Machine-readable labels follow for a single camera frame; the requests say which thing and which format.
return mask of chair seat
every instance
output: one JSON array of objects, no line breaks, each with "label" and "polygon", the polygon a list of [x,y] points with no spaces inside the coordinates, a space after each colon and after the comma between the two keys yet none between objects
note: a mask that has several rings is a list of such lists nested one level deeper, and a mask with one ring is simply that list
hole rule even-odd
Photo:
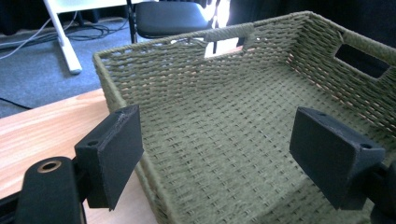
[{"label": "chair seat", "polygon": [[145,2],[136,6],[139,35],[158,38],[210,28],[204,9],[193,2]]}]

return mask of gray carpet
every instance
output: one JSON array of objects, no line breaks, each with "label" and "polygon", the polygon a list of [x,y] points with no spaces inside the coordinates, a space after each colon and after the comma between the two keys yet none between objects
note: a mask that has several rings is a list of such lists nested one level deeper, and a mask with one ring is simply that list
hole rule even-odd
[{"label": "gray carpet", "polygon": [[[113,19],[97,24],[117,29],[124,22],[124,19]],[[76,76],[70,75],[57,41],[20,49],[14,55],[0,60],[0,97],[36,108],[100,88],[99,78],[93,68],[92,55],[102,49],[130,44],[128,24],[126,28],[102,39],[71,40],[83,69]],[[0,43],[26,39],[33,33],[0,36]],[[98,32],[84,31],[78,34],[98,35]],[[24,109],[0,101],[0,118],[22,111]]]}]

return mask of screw hole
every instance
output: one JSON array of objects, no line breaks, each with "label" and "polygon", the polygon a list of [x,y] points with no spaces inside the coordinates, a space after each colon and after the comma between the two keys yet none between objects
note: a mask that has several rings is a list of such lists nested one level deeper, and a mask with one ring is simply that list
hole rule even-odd
[{"label": "screw hole", "polygon": [[91,141],[91,142],[89,142],[87,145],[88,145],[89,147],[93,147],[93,146],[95,146],[96,144],[98,144],[98,141]]},{"label": "screw hole", "polygon": [[52,172],[61,166],[61,161],[47,161],[40,165],[37,171],[41,174]]},{"label": "screw hole", "polygon": [[362,143],[362,144],[361,144],[361,147],[362,147],[362,148],[368,148],[368,149],[372,148],[371,145],[365,144],[365,143]]}]

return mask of cable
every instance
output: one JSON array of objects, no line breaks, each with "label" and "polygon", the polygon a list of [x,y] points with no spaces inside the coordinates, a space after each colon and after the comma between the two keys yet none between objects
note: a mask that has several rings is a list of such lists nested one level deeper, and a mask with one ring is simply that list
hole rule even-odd
[{"label": "cable", "polygon": [[[73,24],[73,22],[76,20],[76,17],[77,17],[77,11],[75,12],[75,14],[74,14],[74,16],[73,16],[73,19],[70,21],[70,23],[68,24],[68,25],[66,25],[65,27],[64,27],[64,31],[66,31],[67,29],[69,29],[69,27]],[[34,40],[34,39],[38,39],[39,37],[42,37],[42,36],[46,36],[46,35],[39,35],[38,37],[36,37],[36,38],[32,38],[32,40]],[[22,43],[22,42],[24,42],[25,40],[20,40],[20,41],[15,41],[15,42],[8,42],[8,43],[4,43],[4,44],[0,44],[0,47],[1,46],[6,46],[6,45],[15,45],[15,44],[19,44],[19,43]]]},{"label": "cable", "polygon": [[[117,28],[117,29],[110,29],[110,28],[108,28],[108,27],[106,27],[104,25],[83,25],[83,26],[77,26],[77,27],[72,27],[71,29],[68,29],[67,31],[65,31],[65,34],[66,34],[66,36],[69,39],[75,40],[75,41],[87,41],[87,40],[100,39],[100,38],[104,38],[104,37],[106,37],[108,35],[114,34],[117,31],[127,29],[128,27],[125,26],[127,22],[128,22],[128,20],[125,20],[124,23],[122,24],[122,26]],[[80,31],[86,31],[86,30],[96,30],[96,31],[99,32],[99,34],[98,35],[72,35],[74,33],[77,33],[77,32],[80,32]],[[34,38],[32,41],[26,43],[23,47],[29,47],[29,46],[33,46],[33,45],[37,45],[37,44],[41,44],[41,43],[57,40],[57,39],[58,39],[57,33],[40,35],[40,36],[37,36],[36,38]],[[15,49],[14,46],[1,48],[0,49],[0,53],[1,52],[10,51],[10,50],[13,50],[13,49]]]},{"label": "cable", "polygon": [[10,103],[10,104],[12,104],[12,105],[21,107],[21,108],[23,108],[23,109],[27,109],[27,110],[32,109],[32,107],[29,107],[29,106],[26,106],[26,105],[20,105],[20,104],[17,104],[17,103],[15,103],[15,102],[12,102],[12,101],[10,101],[10,100],[8,100],[8,99],[2,98],[2,97],[0,97],[0,100],[5,101],[5,102],[7,102],[7,103]]},{"label": "cable", "polygon": [[32,35],[29,39],[25,40],[21,45],[19,45],[17,48],[15,48],[14,50],[12,50],[12,52],[10,52],[8,55],[5,55],[3,57],[0,57],[0,60],[5,59],[11,55],[13,55],[15,52],[18,51],[18,49],[22,48],[23,45],[25,45],[27,42],[29,42],[30,40],[32,40],[33,38],[35,38],[43,29],[44,27],[46,27],[46,25],[50,22],[50,19],[48,19],[43,26],[41,26],[41,28],[37,31],[37,33],[35,33],[34,35]]}]

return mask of green woven basket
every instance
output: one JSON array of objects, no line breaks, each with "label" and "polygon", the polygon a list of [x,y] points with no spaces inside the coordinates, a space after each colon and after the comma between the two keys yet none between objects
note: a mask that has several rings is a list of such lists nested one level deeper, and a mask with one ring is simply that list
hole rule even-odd
[{"label": "green woven basket", "polygon": [[[208,42],[232,37],[246,39],[241,51],[205,58]],[[343,44],[389,69],[363,74],[334,57]],[[297,106],[315,108],[396,159],[395,49],[303,12],[105,50],[94,63],[110,111],[140,105],[136,171],[159,222],[369,221],[371,203],[332,208],[290,155],[291,129]]]}]

